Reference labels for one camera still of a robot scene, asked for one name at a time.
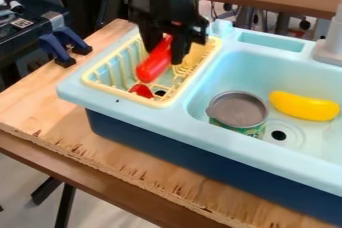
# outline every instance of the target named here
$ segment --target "red object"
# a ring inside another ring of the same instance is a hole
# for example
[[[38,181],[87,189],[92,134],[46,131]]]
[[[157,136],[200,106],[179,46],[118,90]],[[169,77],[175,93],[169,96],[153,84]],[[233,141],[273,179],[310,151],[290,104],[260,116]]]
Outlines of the red object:
[[[171,41],[171,36],[163,38],[151,51],[149,57],[137,66],[139,80],[150,83],[171,65]]]
[[[143,96],[146,98],[153,98],[151,90],[144,84],[135,84],[130,90],[130,93],[137,93],[138,96]]]

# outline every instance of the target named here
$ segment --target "metal table leg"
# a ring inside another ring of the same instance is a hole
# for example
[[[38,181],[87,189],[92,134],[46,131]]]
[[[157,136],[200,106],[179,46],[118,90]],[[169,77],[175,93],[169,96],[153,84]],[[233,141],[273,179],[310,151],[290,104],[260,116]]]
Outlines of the metal table leg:
[[[291,15],[288,13],[280,12],[277,19],[275,34],[287,35],[289,30]]]
[[[67,228],[69,217],[74,202],[76,188],[65,184],[62,194],[61,203],[59,205],[55,228]]]
[[[33,203],[37,206],[42,204],[43,201],[46,200],[51,195],[51,193],[53,193],[58,188],[58,186],[61,183],[61,181],[50,176],[44,183],[41,184],[41,186],[39,186],[31,194]]]

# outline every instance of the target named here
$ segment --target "sink drain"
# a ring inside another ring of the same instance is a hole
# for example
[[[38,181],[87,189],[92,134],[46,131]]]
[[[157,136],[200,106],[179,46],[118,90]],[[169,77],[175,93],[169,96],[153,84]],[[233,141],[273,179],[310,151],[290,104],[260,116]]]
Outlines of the sink drain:
[[[272,132],[272,137],[278,141],[284,141],[286,139],[286,134],[283,131],[276,130]]]
[[[304,143],[304,134],[298,127],[289,122],[268,120],[264,141],[290,149],[298,149]]]

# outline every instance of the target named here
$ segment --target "wire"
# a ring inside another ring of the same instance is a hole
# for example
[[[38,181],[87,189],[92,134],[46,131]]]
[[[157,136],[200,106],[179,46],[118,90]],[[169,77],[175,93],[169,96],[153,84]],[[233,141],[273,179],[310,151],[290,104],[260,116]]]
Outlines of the wire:
[[[213,21],[215,21],[218,18],[218,15],[215,9],[215,3],[213,1],[211,1],[210,3],[211,3],[211,18],[213,19]]]

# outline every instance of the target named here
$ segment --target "floor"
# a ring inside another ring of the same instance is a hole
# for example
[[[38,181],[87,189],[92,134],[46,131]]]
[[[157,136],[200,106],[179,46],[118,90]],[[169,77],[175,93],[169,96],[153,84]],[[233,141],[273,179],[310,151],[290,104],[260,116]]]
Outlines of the floor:
[[[1,228],[53,228],[62,186],[42,205],[30,194],[47,175],[0,154]],[[68,228],[157,228],[120,208],[77,190]]]

